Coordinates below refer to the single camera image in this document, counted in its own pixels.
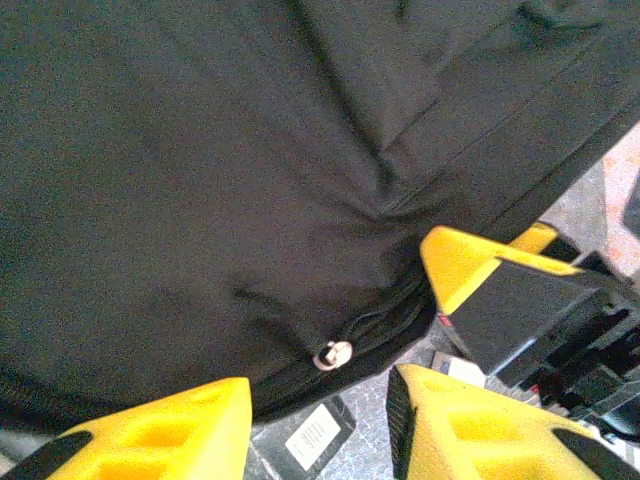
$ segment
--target sticker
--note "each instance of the sticker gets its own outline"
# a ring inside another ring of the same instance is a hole
[[[289,437],[284,446],[306,472],[339,432],[340,425],[321,403]]]

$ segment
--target black machine part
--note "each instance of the black machine part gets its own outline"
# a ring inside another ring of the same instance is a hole
[[[555,276],[503,261],[451,315],[455,337],[508,386],[640,443],[640,295],[597,253],[577,266]]]

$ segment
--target red marking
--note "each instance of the red marking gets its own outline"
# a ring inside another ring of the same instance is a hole
[[[440,320],[440,323],[443,324],[445,327],[453,327],[453,323],[451,323],[451,320],[449,320],[449,317],[447,317],[444,313],[438,314],[438,320]]]

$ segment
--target black backpack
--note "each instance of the black backpack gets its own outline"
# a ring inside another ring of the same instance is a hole
[[[632,3],[10,3],[0,408],[54,431],[381,371],[432,227],[513,239],[640,118]]]

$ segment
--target black fabric bag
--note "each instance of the black fabric bag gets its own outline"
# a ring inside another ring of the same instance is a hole
[[[630,3],[3,17],[0,397],[56,430],[227,376],[264,421],[379,372],[435,312],[432,227],[514,238],[640,117]]]

